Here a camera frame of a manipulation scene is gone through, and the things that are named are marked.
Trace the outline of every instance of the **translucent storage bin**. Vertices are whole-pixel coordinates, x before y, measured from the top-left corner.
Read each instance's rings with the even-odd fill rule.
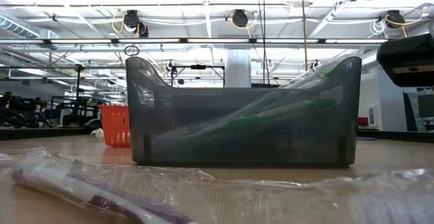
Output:
[[[126,60],[132,157],[163,166],[348,166],[361,59],[323,64],[283,88],[173,88]]]

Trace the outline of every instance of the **support column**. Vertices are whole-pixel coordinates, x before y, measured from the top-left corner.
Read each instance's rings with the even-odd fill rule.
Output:
[[[250,50],[228,50],[226,88],[250,88]]]

